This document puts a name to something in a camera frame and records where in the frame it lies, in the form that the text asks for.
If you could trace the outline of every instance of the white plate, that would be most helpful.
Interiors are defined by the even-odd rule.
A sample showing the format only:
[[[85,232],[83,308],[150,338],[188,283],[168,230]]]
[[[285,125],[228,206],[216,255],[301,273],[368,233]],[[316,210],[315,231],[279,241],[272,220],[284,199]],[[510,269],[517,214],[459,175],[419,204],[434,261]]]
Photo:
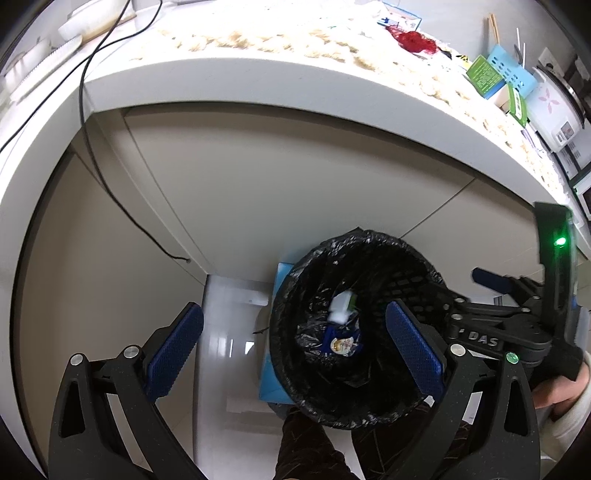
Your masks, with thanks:
[[[25,54],[17,55],[12,66],[4,76],[4,85],[9,92],[14,92],[24,78],[33,71],[51,52],[49,38],[44,38]]]
[[[82,44],[82,35],[72,38],[60,48],[54,50],[45,60],[37,65],[29,75],[21,82],[10,96],[13,102],[20,102],[32,92],[43,80],[57,70]]]
[[[126,0],[91,0],[74,10],[66,23],[57,29],[64,40],[70,40],[82,35],[82,42],[86,43],[106,32],[113,25],[121,13]],[[124,23],[135,16],[131,3],[120,23]]]

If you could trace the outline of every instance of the black garbage bag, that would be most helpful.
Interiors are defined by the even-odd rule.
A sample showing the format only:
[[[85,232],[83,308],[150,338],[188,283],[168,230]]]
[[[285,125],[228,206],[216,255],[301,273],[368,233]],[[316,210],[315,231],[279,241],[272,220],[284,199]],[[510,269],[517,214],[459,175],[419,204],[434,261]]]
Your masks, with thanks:
[[[402,299],[420,322],[443,331],[433,299],[419,291],[428,282],[443,279],[413,247],[361,228],[326,240],[293,267],[273,302],[269,350],[279,382],[306,415],[351,430],[392,423],[424,400],[388,334],[385,312]],[[310,346],[329,325],[332,298],[345,290],[357,295],[363,348],[323,362]]]

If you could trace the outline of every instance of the kitchen counter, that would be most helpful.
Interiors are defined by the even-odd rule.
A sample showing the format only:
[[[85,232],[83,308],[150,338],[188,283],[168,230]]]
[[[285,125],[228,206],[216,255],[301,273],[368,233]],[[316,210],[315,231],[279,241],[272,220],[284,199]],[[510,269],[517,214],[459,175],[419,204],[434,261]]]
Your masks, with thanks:
[[[358,122],[440,151],[528,203],[569,205],[577,246],[591,258],[591,236],[563,179],[518,126],[483,100],[460,74],[401,49],[363,9],[340,0],[310,3],[225,0],[166,4],[145,33],[100,52],[86,78],[85,114],[168,102],[240,102],[299,109]],[[154,8],[116,29],[145,25]],[[0,122],[3,144],[99,39]],[[0,414],[34,459],[12,385],[9,319],[23,242],[37,202],[80,128],[79,74],[71,75],[0,154]]]

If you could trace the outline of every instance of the red object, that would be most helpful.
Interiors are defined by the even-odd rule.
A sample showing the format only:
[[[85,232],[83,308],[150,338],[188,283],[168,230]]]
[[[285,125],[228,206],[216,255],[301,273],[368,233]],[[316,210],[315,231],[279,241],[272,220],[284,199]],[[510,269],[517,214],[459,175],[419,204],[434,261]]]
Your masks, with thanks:
[[[410,53],[426,51],[433,55],[437,52],[434,40],[421,35],[419,32],[401,32],[396,27],[386,27],[386,30],[400,43],[400,46]]]

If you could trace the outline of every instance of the cabinet door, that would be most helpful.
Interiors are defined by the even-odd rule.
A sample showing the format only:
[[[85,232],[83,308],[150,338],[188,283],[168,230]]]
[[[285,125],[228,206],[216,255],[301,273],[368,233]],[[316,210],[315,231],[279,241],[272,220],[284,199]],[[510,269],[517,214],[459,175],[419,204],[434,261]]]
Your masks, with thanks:
[[[302,112],[165,106],[134,109],[126,123],[227,277],[271,281],[277,262],[358,226],[402,236],[471,180],[404,139]]]
[[[47,459],[54,403],[69,358],[117,356],[169,325],[203,285],[167,258],[74,157],[48,194],[20,282],[15,354],[28,428]],[[192,410],[194,355],[158,407],[171,428]],[[136,462],[142,454],[115,402]]]
[[[476,267],[516,277],[541,269],[533,211],[480,180],[404,239],[435,265],[452,290],[475,300],[494,295],[472,281]]]

